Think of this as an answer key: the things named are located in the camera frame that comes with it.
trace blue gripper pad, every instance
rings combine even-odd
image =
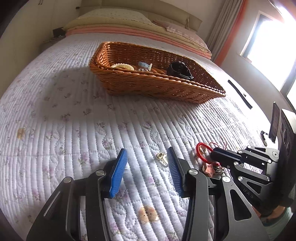
[[[184,189],[183,189],[184,180],[182,178],[182,174],[184,175],[184,172],[173,147],[168,148],[167,158],[168,158],[168,167],[170,169],[170,174],[173,179],[175,190],[179,194],[179,196],[182,196],[184,193]]]
[[[117,159],[115,160],[115,169],[111,176],[111,187],[109,191],[110,198],[114,198],[119,191],[120,183],[122,180],[123,172],[128,161],[128,154],[126,149],[121,149]]]

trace sunlight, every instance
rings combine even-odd
[[[280,90],[296,59],[296,23],[285,18],[264,21],[258,31],[253,47],[247,56],[261,73]]]
[[[293,84],[291,90],[287,94],[287,98],[289,99],[291,104],[294,106],[294,108],[296,107],[296,95],[295,95],[295,93],[296,93],[296,85]]]

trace pillowcase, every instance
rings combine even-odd
[[[154,25],[148,18],[146,18],[143,14],[137,11],[132,11],[128,9],[121,8],[99,8],[87,12],[77,19],[83,18],[116,18],[116,19],[125,19],[125,20],[133,20],[140,23],[146,23],[149,25]]]
[[[185,28],[183,28],[179,25],[176,25],[174,23],[169,23],[169,22],[162,21],[162,20],[154,20],[153,22],[155,22],[158,26],[166,28],[167,32],[183,36],[184,38],[187,38],[187,39],[199,44],[200,46],[204,47],[205,49],[208,49],[205,42],[197,34],[193,33],[192,31],[190,31],[188,29],[185,29]]]

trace quilted bedspread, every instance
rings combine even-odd
[[[142,96],[110,96],[89,70],[101,42],[140,44],[194,59],[222,86],[230,77],[211,61],[178,47],[121,34],[73,34],[47,49],[13,81],[0,101],[0,208],[26,238],[32,223],[65,176],[80,179],[115,159],[128,163],[120,190],[106,200],[113,240],[180,240],[188,199],[175,192],[168,167],[155,154],[173,146],[199,168],[198,142],[231,150],[262,146],[239,96],[191,104]],[[209,201],[209,235],[214,210]],[[87,240],[81,207],[82,240]]]

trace brown woven basket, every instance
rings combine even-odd
[[[110,67],[117,63],[136,67],[139,61],[152,63],[151,72]],[[166,69],[174,61],[184,62],[194,79],[189,81],[166,75]],[[199,104],[226,96],[222,86],[194,60],[140,45],[104,42],[94,53],[89,67],[111,95],[140,94]]]

